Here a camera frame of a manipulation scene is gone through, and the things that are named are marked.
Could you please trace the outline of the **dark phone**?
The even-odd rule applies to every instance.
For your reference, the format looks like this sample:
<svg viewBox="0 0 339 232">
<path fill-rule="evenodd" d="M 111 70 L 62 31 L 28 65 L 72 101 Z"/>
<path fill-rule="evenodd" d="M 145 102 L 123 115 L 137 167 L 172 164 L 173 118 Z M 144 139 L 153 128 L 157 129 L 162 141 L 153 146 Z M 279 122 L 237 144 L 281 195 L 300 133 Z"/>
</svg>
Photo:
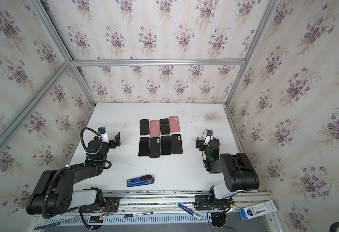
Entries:
<svg viewBox="0 0 339 232">
<path fill-rule="evenodd" d="M 150 127 L 149 127 L 149 119 L 141 119 L 139 121 L 140 135 L 149 135 Z"/>
</svg>

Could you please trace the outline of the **black phone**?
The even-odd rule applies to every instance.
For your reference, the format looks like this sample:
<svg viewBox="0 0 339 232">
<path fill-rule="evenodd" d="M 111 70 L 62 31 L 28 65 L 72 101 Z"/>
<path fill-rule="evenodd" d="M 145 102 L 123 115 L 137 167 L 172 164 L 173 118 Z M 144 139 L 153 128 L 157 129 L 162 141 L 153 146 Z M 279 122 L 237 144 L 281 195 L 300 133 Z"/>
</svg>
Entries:
<svg viewBox="0 0 339 232">
<path fill-rule="evenodd" d="M 149 156 L 149 147 L 150 147 L 150 138 L 141 137 L 139 141 L 139 157 L 148 157 Z"/>
<path fill-rule="evenodd" d="M 171 136 L 161 136 L 161 155 L 171 155 Z"/>
</svg>

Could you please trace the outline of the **black phone case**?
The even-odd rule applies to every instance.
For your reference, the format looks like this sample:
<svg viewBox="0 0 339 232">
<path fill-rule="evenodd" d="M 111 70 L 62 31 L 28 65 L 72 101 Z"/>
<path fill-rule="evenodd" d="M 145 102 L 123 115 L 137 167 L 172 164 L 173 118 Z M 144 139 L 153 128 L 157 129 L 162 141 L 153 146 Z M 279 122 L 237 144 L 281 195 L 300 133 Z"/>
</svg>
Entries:
<svg viewBox="0 0 339 232">
<path fill-rule="evenodd" d="M 149 157 L 159 158 L 161 156 L 161 140 L 160 137 L 152 137 L 149 141 Z"/>
<path fill-rule="evenodd" d="M 182 136 L 180 134 L 172 134 L 171 139 L 171 152 L 172 154 L 182 154 Z"/>
</svg>

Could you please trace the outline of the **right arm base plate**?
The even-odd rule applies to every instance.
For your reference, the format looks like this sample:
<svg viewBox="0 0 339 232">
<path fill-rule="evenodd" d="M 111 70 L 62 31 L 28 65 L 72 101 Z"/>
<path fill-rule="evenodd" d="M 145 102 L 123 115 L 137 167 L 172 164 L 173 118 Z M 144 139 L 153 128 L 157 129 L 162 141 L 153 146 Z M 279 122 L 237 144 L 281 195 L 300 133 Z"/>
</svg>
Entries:
<svg viewBox="0 0 339 232">
<path fill-rule="evenodd" d="M 234 206 L 234 200 L 228 199 L 216 199 L 211 195 L 196 195 L 194 208 L 197 211 L 208 211 L 208 210 L 228 210 Z"/>
</svg>

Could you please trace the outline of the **blue black stapler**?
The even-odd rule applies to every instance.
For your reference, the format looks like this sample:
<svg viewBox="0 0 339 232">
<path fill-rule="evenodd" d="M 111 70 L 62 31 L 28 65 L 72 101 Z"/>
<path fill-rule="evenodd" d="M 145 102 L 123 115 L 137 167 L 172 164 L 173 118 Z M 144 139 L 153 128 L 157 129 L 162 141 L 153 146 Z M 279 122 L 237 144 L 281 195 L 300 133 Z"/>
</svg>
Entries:
<svg viewBox="0 0 339 232">
<path fill-rule="evenodd" d="M 155 181 L 154 177 L 151 175 L 146 175 L 142 177 L 136 177 L 133 179 L 127 180 L 127 187 L 136 187 L 136 186 L 144 186 L 144 185 L 151 185 Z"/>
</svg>

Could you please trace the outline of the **black round connector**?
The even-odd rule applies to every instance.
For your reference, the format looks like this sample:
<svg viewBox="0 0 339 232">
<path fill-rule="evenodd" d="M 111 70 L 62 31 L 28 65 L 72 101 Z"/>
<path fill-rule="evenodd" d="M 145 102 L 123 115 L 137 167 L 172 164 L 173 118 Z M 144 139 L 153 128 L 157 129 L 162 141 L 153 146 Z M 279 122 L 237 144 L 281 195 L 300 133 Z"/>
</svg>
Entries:
<svg viewBox="0 0 339 232">
<path fill-rule="evenodd" d="M 226 213 L 211 213 L 211 225 L 222 228 L 226 224 Z"/>
</svg>

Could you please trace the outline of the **green metal ruler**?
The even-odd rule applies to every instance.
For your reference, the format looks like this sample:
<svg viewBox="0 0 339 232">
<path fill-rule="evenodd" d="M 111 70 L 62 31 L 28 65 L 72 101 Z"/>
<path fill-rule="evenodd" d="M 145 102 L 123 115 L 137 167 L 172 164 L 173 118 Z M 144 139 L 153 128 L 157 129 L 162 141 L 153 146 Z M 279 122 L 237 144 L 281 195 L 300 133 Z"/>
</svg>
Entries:
<svg viewBox="0 0 339 232">
<path fill-rule="evenodd" d="M 51 223 L 51 224 L 37 226 L 33 230 L 38 231 L 38 230 L 42 230 L 42 229 L 47 229 L 47 228 L 59 226 L 59 225 L 60 225 L 60 222 L 55 222 L 55 223 Z"/>
</svg>

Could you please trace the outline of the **pink-edged phone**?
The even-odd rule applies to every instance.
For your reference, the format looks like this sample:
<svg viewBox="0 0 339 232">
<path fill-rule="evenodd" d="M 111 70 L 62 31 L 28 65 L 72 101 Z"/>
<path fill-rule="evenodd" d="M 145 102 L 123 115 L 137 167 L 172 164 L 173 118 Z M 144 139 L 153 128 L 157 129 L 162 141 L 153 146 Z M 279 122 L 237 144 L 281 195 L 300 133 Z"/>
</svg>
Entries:
<svg viewBox="0 0 339 232">
<path fill-rule="evenodd" d="M 160 134 L 169 135 L 170 134 L 169 119 L 160 119 L 159 124 L 160 124 Z"/>
</svg>

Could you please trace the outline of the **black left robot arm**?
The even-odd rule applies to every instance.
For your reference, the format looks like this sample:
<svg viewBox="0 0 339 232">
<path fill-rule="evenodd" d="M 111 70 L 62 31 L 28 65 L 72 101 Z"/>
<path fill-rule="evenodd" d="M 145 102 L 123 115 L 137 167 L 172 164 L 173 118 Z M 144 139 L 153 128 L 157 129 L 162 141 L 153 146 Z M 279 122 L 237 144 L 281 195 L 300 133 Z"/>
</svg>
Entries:
<svg viewBox="0 0 339 232">
<path fill-rule="evenodd" d="M 113 140 L 108 139 L 104 128 L 99 128 L 94 134 L 94 139 L 88 144 L 81 141 L 86 155 L 83 163 L 66 165 L 59 170 L 46 170 L 42 173 L 28 199 L 27 214 L 49 219 L 81 207 L 93 210 L 104 208 L 106 201 L 101 189 L 74 189 L 76 183 L 97 177 L 103 170 L 110 169 L 112 163 L 106 159 L 107 154 L 110 149 L 121 145 L 120 133 L 117 133 Z"/>
</svg>

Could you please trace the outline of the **pink phone case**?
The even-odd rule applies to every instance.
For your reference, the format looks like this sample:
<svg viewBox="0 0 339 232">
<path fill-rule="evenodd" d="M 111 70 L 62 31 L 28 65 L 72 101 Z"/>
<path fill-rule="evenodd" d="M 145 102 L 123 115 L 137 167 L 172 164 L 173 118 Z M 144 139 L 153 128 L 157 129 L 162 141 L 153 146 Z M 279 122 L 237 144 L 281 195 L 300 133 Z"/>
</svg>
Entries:
<svg viewBox="0 0 339 232">
<path fill-rule="evenodd" d="M 171 133 L 180 132 L 179 118 L 177 116 L 169 117 L 169 127 Z"/>
<path fill-rule="evenodd" d="M 151 120 L 149 122 L 150 137 L 160 137 L 160 122 L 159 120 Z"/>
</svg>

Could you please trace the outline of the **blue marker pen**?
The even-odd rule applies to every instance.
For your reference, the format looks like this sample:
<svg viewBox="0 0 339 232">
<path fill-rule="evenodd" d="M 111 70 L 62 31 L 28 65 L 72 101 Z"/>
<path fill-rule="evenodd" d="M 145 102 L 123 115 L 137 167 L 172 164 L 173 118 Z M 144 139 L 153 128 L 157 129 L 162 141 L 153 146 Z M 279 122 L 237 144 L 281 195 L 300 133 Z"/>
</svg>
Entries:
<svg viewBox="0 0 339 232">
<path fill-rule="evenodd" d="M 202 216 L 197 214 L 196 212 L 194 212 L 193 210 L 191 210 L 190 208 L 182 205 L 182 204 L 178 204 L 178 207 L 180 209 L 182 209 L 183 211 L 185 211 L 186 213 L 190 214 L 191 216 L 193 216 L 194 218 L 196 218 L 197 220 L 202 220 Z"/>
</svg>

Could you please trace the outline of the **blue white cardboard box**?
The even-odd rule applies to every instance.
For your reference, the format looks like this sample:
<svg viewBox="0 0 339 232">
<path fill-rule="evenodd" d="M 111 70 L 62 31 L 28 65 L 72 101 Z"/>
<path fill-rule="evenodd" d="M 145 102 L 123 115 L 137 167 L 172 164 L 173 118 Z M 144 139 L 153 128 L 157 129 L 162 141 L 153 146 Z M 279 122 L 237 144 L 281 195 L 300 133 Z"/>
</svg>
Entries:
<svg viewBox="0 0 339 232">
<path fill-rule="evenodd" d="M 247 221 L 276 211 L 278 211 L 277 206 L 272 200 L 270 200 L 257 205 L 242 208 L 239 210 L 239 214 L 242 221 Z"/>
</svg>

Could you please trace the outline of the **black thin pen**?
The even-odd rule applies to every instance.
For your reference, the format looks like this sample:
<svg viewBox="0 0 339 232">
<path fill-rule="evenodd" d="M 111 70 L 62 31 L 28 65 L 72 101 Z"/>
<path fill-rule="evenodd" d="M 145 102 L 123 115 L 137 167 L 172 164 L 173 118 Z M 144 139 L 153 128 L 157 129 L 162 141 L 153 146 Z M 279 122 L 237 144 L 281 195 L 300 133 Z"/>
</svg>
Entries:
<svg viewBox="0 0 339 232">
<path fill-rule="evenodd" d="M 146 216 L 146 215 L 152 215 L 153 212 L 144 212 L 144 213 L 136 213 L 136 214 L 126 214 L 124 218 L 132 218 L 132 217 L 138 217 L 138 216 Z"/>
</svg>

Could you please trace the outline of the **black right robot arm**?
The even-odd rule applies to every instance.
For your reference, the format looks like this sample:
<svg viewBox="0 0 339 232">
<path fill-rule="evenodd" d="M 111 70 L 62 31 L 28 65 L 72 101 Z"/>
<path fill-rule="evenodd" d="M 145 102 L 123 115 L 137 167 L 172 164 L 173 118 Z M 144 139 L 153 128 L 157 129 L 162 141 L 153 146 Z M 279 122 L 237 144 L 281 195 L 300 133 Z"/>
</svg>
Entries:
<svg viewBox="0 0 339 232">
<path fill-rule="evenodd" d="M 221 154 L 220 142 L 212 136 L 204 140 L 197 138 L 195 148 L 202 153 L 203 165 L 208 173 L 223 175 L 223 181 L 211 186 L 207 195 L 195 197 L 197 210 L 225 209 L 232 205 L 234 195 L 259 188 L 259 177 L 245 153 Z"/>
</svg>

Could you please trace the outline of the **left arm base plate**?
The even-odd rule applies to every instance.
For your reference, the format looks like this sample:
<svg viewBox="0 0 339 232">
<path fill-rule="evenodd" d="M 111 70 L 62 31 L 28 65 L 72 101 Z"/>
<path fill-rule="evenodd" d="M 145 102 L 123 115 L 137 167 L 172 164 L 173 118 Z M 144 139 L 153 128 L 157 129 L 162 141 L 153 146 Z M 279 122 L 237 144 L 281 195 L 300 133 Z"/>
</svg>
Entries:
<svg viewBox="0 0 339 232">
<path fill-rule="evenodd" d="M 82 213 L 109 213 L 113 214 L 118 211 L 119 207 L 119 197 L 105 197 L 104 198 L 104 205 L 99 206 L 97 204 L 91 206 L 82 206 Z"/>
</svg>

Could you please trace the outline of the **aluminium rail base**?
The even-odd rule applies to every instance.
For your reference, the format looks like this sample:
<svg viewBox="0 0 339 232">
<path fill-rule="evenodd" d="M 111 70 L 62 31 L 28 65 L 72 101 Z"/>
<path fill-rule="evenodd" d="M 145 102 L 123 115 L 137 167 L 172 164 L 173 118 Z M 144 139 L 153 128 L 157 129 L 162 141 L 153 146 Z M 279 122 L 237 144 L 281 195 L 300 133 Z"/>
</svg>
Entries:
<svg viewBox="0 0 339 232">
<path fill-rule="evenodd" d="M 206 211 L 197 211 L 194 208 L 196 195 L 207 195 L 207 191 L 103 191 L 102 197 L 119 197 L 118 211 L 113 214 L 126 213 L 178 213 L 182 204 L 196 212 L 203 213 Z M 265 201 L 269 201 L 272 193 L 269 191 L 246 191 L 240 192 L 232 197 L 234 208 L 243 208 L 252 206 Z M 221 212 L 222 210 L 211 210 L 210 212 Z"/>
</svg>

